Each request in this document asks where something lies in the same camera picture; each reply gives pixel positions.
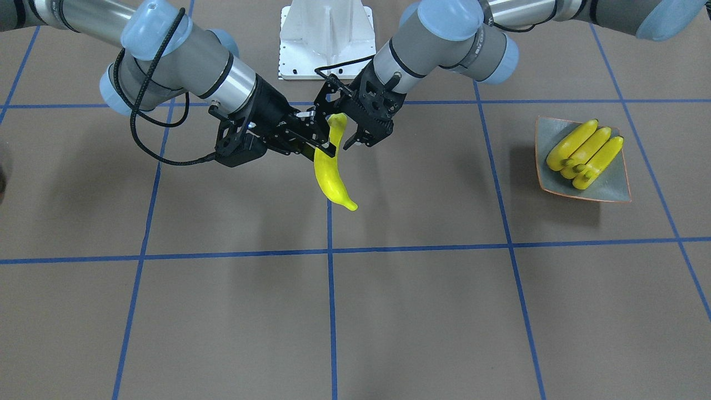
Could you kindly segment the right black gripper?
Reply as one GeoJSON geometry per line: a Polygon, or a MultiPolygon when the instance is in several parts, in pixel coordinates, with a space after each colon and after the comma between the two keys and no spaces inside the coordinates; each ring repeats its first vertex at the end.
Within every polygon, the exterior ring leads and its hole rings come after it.
{"type": "Polygon", "coordinates": [[[239,130],[257,137],[268,149],[283,155],[297,154],[313,162],[317,153],[335,157],[337,145],[330,143],[325,114],[317,109],[300,111],[289,104],[261,76],[246,104],[233,112],[239,130]]]}

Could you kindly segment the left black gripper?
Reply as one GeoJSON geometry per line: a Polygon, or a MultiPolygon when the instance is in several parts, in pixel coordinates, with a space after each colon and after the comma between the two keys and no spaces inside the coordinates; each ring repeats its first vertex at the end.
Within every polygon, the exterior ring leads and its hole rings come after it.
{"type": "Polygon", "coordinates": [[[383,83],[375,66],[366,65],[350,86],[324,83],[313,101],[313,118],[343,113],[357,124],[343,150],[356,144],[373,147],[393,133],[393,117],[405,99],[405,94],[394,91],[401,79],[401,72],[394,72],[383,83]]]}

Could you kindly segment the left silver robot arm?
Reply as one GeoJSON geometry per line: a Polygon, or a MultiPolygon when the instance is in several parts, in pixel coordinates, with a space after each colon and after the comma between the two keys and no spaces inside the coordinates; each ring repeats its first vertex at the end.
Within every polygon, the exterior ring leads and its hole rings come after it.
{"type": "Polygon", "coordinates": [[[708,1],[419,1],[404,11],[399,28],[354,81],[325,76],[313,102],[313,119],[343,113],[356,133],[343,145],[371,147],[393,132],[393,117],[406,94],[435,68],[477,83],[500,84],[519,61],[511,33],[525,33],[549,21],[584,21],[661,42],[684,30],[708,1]]]}

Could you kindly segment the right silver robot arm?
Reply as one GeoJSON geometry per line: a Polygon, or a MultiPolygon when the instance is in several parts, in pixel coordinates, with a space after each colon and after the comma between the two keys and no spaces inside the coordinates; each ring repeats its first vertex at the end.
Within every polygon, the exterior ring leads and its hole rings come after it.
{"type": "Polygon", "coordinates": [[[51,26],[119,47],[116,61],[100,79],[104,101],[128,116],[135,143],[158,161],[139,139],[136,121],[155,123],[149,113],[170,99],[195,94],[219,120],[215,149],[187,165],[216,161],[236,167],[275,151],[313,159],[336,155],[327,124],[315,111],[290,106],[277,89],[245,64],[233,38],[196,25],[184,8],[144,1],[132,8],[117,1],[3,1],[2,31],[51,26]]]}

